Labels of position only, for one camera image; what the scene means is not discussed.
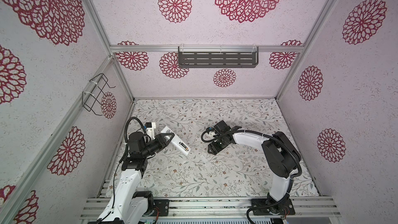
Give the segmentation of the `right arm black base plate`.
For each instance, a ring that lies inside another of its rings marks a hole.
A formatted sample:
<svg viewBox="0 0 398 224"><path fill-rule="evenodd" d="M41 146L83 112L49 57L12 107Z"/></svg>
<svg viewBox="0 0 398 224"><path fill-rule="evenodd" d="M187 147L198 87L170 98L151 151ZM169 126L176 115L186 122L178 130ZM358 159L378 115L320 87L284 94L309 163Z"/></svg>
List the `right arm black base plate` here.
<svg viewBox="0 0 398 224"><path fill-rule="evenodd" d="M293 207L293 203L291 199L287 199L284 202L275 205L271 205L271 200L267 200L265 198L262 199L251 199L251 207L259 207L262 206L261 209L253 210L253 214L255 216L264 216L264 215L295 215L295 209Z"/></svg>

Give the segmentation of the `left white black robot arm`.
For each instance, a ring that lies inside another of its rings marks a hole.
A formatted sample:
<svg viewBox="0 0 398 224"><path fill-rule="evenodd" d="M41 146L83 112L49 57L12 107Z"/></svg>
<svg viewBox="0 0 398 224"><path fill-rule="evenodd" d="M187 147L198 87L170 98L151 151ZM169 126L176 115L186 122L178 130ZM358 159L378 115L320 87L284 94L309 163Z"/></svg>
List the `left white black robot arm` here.
<svg viewBox="0 0 398 224"><path fill-rule="evenodd" d="M144 215L152 213L154 208L151 191L137 191L148 158L166 148L174 139L174 133L160 133L149 142L145 134L134 132L127 139L128 156L122 161L120 180L109 203L95 224L137 224Z"/></svg>

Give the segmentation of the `white battery cover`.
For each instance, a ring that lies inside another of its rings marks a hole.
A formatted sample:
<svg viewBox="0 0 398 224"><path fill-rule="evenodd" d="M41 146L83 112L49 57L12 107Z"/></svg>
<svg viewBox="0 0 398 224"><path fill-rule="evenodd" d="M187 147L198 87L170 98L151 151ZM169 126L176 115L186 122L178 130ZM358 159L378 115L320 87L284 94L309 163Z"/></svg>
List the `white battery cover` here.
<svg viewBox="0 0 398 224"><path fill-rule="evenodd" d="M201 158L201 161L202 161L204 164L208 164L208 163L209 163L208 160L207 160L207 158L206 158L204 155L201 155L200 158Z"/></svg>

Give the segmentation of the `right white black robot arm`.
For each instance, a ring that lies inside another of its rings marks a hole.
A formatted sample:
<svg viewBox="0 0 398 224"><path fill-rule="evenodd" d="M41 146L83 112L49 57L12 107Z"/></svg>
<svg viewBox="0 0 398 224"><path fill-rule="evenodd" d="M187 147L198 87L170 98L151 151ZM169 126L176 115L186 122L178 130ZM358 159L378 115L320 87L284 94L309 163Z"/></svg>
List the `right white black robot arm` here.
<svg viewBox="0 0 398 224"><path fill-rule="evenodd" d="M224 121L208 127L201 140L208 144L207 152L216 155L230 144L245 145L262 150L268 167L273 172L273 181L268 193L271 203L283 202L291 191L294 178L302 175L300 153L283 132L272 135L258 131L230 127Z"/></svg>

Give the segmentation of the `black AAA battery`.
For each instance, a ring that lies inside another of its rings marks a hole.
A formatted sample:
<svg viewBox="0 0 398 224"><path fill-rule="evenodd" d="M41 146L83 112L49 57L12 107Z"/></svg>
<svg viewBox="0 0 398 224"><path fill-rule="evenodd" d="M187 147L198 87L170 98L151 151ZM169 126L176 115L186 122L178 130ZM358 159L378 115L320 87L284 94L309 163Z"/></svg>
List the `black AAA battery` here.
<svg viewBox="0 0 398 224"><path fill-rule="evenodd" d="M186 151L188 151L189 150L189 148L184 144L184 143L179 143L179 145L184 149L184 150L186 150Z"/></svg>

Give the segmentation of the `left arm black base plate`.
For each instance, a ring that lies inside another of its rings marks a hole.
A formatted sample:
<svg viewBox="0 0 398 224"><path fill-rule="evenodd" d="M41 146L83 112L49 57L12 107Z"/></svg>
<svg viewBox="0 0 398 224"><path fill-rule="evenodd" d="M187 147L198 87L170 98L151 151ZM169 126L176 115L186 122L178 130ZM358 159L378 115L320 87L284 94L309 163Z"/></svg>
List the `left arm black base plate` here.
<svg viewBox="0 0 398 224"><path fill-rule="evenodd" d="M170 200L149 200L144 217L165 217L169 215Z"/></svg>

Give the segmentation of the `white remote control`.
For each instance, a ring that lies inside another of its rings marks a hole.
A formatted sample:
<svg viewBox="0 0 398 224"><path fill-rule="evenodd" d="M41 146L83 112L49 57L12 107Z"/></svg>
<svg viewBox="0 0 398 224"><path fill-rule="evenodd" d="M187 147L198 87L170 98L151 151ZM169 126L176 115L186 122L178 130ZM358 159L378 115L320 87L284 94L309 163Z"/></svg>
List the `white remote control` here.
<svg viewBox="0 0 398 224"><path fill-rule="evenodd" d="M164 127L164 128L161 130L160 133L174 133L174 131L172 131L168 126L166 126L166 127ZM190 147L188 146L188 144L185 143L176 133L174 133L174 134L175 134L175 136L174 136L173 140L171 141L171 144L173 144L173 145L176 147L176 149L179 150L182 154L184 154L185 156L188 156L189 153L190 153L190 151L191 151L191 148L190 148ZM189 150L188 150L188 151L184 150L184 149L179 145L180 142L181 142L181 143L184 143L184 144L189 148Z"/></svg>

